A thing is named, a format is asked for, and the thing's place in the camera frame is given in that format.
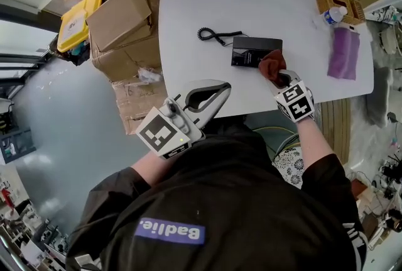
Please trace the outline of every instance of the white table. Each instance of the white table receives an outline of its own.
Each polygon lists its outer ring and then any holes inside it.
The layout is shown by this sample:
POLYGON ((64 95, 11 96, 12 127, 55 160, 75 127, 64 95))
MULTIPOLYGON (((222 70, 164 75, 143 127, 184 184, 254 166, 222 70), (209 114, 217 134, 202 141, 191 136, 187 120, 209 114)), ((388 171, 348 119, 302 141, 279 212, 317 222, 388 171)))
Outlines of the white table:
POLYGON ((335 79, 327 76, 331 31, 317 29, 312 22, 316 15, 315 0, 161 0, 159 41, 168 95, 176 96, 191 80, 217 79, 232 85, 231 96, 217 117, 277 108, 258 69, 232 67, 232 47, 214 39, 200 41, 197 31, 202 27, 216 33, 242 31, 282 39, 287 68, 304 80, 315 102, 370 93, 373 65, 367 26, 357 27, 361 34, 357 79, 335 79))

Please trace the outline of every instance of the purple bag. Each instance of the purple bag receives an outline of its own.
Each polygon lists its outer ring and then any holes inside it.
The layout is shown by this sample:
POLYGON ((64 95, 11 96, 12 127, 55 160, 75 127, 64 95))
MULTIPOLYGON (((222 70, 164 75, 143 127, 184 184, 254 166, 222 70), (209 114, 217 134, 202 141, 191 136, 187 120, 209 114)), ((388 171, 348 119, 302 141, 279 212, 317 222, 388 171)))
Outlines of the purple bag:
POLYGON ((329 60, 327 75, 337 79, 356 80, 360 34, 348 28, 334 29, 334 50, 329 60))

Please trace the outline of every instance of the black sleeve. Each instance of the black sleeve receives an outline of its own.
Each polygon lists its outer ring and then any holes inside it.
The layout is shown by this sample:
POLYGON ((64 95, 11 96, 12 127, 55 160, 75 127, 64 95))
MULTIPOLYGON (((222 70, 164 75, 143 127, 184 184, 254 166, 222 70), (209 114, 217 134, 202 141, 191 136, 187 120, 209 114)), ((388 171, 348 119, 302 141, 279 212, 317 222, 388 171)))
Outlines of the black sleeve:
POLYGON ((306 169, 301 189, 329 209, 341 223, 356 223, 356 228, 362 230, 350 180, 334 153, 306 169))
POLYGON ((80 270, 75 257, 99 257, 120 213, 150 186, 131 167, 121 170, 95 186, 88 195, 79 225, 70 237, 67 270, 80 270))

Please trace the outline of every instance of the black device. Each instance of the black device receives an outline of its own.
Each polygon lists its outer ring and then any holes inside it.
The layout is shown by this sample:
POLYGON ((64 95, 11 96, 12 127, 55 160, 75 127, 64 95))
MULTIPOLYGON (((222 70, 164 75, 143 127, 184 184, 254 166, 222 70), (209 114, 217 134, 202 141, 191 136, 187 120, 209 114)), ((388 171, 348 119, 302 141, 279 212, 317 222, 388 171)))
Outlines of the black device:
POLYGON ((273 50, 282 51, 282 43, 277 38, 234 37, 232 65, 258 67, 265 55, 273 50))

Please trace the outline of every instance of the yellow container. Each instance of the yellow container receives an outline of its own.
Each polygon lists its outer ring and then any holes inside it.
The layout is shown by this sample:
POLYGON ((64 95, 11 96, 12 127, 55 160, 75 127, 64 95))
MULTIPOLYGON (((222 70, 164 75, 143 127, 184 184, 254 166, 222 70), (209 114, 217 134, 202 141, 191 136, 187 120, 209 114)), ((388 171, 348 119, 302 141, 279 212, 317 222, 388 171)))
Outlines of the yellow container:
POLYGON ((62 16, 57 50, 66 52, 88 39, 87 18, 102 4, 102 0, 82 0, 62 16))

